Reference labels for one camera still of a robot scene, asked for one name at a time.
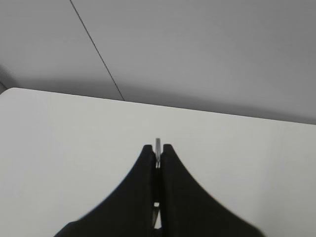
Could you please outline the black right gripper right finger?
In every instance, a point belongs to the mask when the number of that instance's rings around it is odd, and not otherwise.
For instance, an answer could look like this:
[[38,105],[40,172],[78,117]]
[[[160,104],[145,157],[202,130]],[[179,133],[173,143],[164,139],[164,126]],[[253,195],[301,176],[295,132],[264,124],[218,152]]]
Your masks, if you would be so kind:
[[263,233],[214,199],[188,172],[170,144],[160,158],[164,237],[262,237]]

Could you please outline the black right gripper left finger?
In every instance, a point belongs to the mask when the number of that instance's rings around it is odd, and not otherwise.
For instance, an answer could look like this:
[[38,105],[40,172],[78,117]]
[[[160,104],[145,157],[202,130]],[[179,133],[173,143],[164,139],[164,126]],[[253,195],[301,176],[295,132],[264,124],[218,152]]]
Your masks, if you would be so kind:
[[154,169],[156,158],[145,145],[130,172],[93,210],[69,222],[58,237],[155,237]]

